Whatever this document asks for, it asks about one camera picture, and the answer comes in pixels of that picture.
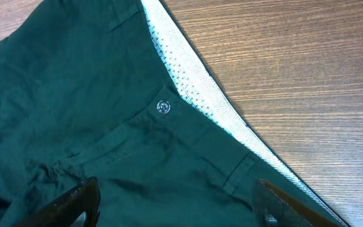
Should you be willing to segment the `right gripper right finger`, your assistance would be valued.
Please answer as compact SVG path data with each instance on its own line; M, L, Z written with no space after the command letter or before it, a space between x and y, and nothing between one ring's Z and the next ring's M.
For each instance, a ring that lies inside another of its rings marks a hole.
M252 209L258 225L263 227L338 227L263 179L253 186Z

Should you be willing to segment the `black shorts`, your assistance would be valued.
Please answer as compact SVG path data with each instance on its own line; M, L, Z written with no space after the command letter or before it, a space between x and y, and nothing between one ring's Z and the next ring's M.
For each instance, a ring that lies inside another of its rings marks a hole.
M256 226L258 180L335 220L182 99L140 1L42 1L0 41L0 225L90 177L99 226Z

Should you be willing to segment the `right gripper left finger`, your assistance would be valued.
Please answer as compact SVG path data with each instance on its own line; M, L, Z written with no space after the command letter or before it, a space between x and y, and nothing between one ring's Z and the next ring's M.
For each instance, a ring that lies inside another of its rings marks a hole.
M100 201L97 179L89 177L14 227L96 227Z

